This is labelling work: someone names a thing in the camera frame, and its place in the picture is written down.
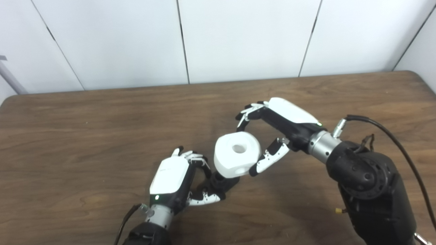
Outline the black and white left hand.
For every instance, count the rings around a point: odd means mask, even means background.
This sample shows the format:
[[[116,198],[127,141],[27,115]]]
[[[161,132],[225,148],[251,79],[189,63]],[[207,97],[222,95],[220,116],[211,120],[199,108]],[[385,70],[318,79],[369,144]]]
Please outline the black and white left hand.
[[[223,191],[211,185],[213,174],[207,157],[193,150],[183,150],[183,146],[179,146],[170,157],[162,160],[149,189],[150,206],[167,207],[173,215],[190,205],[207,205],[226,199]],[[204,172],[205,185],[193,191],[191,185],[197,169]]]

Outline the black and white right hand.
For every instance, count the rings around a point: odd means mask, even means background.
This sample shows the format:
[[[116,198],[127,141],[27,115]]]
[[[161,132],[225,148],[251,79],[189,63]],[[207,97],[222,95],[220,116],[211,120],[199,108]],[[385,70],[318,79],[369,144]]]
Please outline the black and white right hand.
[[[235,119],[239,121],[237,132],[245,131],[250,121],[261,119],[283,134],[282,137],[276,138],[249,168],[249,175],[252,177],[278,162],[290,150],[309,154],[312,137],[326,130],[313,115],[278,97],[273,97],[268,102],[258,101],[246,105]]]

